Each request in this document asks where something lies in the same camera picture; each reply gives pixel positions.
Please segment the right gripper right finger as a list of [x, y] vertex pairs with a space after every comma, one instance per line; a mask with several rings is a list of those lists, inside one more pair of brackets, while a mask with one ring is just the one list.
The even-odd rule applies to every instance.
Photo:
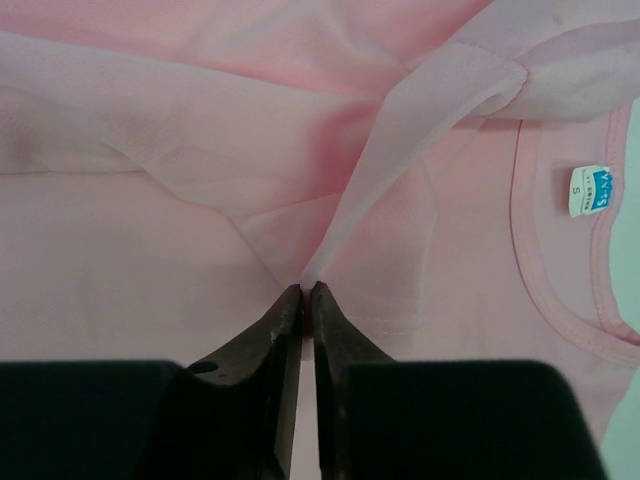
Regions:
[[325, 479], [603, 479], [564, 377], [536, 361], [401, 362], [310, 293]]

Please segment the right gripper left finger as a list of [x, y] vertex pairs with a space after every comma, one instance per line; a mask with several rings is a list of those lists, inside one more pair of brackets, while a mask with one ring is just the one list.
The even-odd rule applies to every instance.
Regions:
[[189, 366], [27, 361], [1, 366], [5, 479], [286, 479], [303, 294]]

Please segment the pink t shirt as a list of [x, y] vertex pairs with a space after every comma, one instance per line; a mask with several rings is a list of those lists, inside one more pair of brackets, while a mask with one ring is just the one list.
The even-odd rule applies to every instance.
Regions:
[[188, 363], [325, 282], [400, 360], [535, 359], [601, 442], [635, 1], [5, 1], [1, 356]]

